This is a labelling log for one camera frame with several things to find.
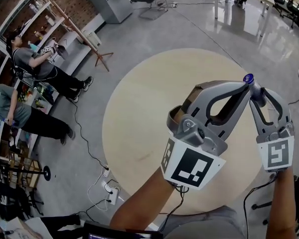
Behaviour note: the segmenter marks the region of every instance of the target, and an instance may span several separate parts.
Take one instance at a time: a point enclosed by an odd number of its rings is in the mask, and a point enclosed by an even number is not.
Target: gray pants
[[[241,234],[244,236],[242,229],[237,222],[237,213],[235,210],[228,206],[222,206],[210,212],[195,214],[195,215],[171,215],[166,223],[165,229],[162,231],[164,237],[166,237],[175,228],[184,224],[196,221],[210,221],[210,220],[223,220],[232,224]]]

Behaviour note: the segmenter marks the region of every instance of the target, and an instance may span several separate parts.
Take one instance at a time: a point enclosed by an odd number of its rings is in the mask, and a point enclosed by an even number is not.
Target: white cable
[[[95,205],[95,207],[96,207],[97,209],[99,209],[100,211],[106,212],[106,211],[108,210],[108,201],[107,201],[108,196],[107,196],[106,199],[105,199],[105,209],[99,208],[99,207],[97,206],[97,204],[95,204],[95,203],[91,200],[91,198],[90,198],[90,196],[89,196],[89,191],[90,191],[90,189],[98,183],[99,179],[101,178],[101,176],[102,176],[102,174],[103,174],[103,170],[104,170],[104,169],[102,168],[101,173],[100,173],[100,176],[97,178],[97,180],[95,181],[95,183],[92,184],[92,185],[89,187],[89,189],[88,189],[88,191],[86,192],[86,194],[88,195],[88,198],[89,198],[90,202],[91,202],[93,205]]]

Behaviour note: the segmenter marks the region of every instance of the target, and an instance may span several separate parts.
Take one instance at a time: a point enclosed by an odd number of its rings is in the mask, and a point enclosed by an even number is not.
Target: teal t-shirt
[[[10,110],[11,96],[14,88],[0,84],[0,120],[6,119]],[[13,120],[16,121],[14,127],[21,128],[25,125],[31,115],[31,106],[17,102]]]

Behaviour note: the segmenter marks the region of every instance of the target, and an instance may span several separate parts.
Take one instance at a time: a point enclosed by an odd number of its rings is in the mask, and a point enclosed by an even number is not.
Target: shoe
[[[77,103],[79,101],[79,96],[81,94],[81,90],[76,91],[76,96],[74,99],[72,99],[72,102]]]
[[[71,138],[71,140],[74,140],[75,138],[75,132],[70,127],[69,127],[68,136]]]
[[[93,83],[93,77],[89,76],[85,81],[84,81],[84,87],[83,91],[88,91],[89,86]]]
[[[61,144],[64,146],[64,145],[66,144],[66,135],[63,136],[63,137],[60,139],[60,141],[61,141]]]
[[[238,6],[239,8],[243,7],[243,1],[239,0],[237,6]]]

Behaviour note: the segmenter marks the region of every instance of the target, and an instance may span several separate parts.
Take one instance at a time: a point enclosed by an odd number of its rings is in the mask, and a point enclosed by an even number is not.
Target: person in gray t-shirt
[[[40,55],[32,49],[22,47],[22,39],[17,32],[10,33],[6,40],[6,50],[16,66],[24,69],[38,80],[48,82],[57,92],[75,103],[79,101],[81,90],[87,91],[93,82],[92,76],[85,81],[79,81],[52,65],[48,58],[53,55],[54,49]]]
[[[74,131],[65,122],[47,115],[17,100],[18,92],[0,84],[0,120],[16,128],[44,137],[60,139],[65,144],[66,135],[75,137]]]

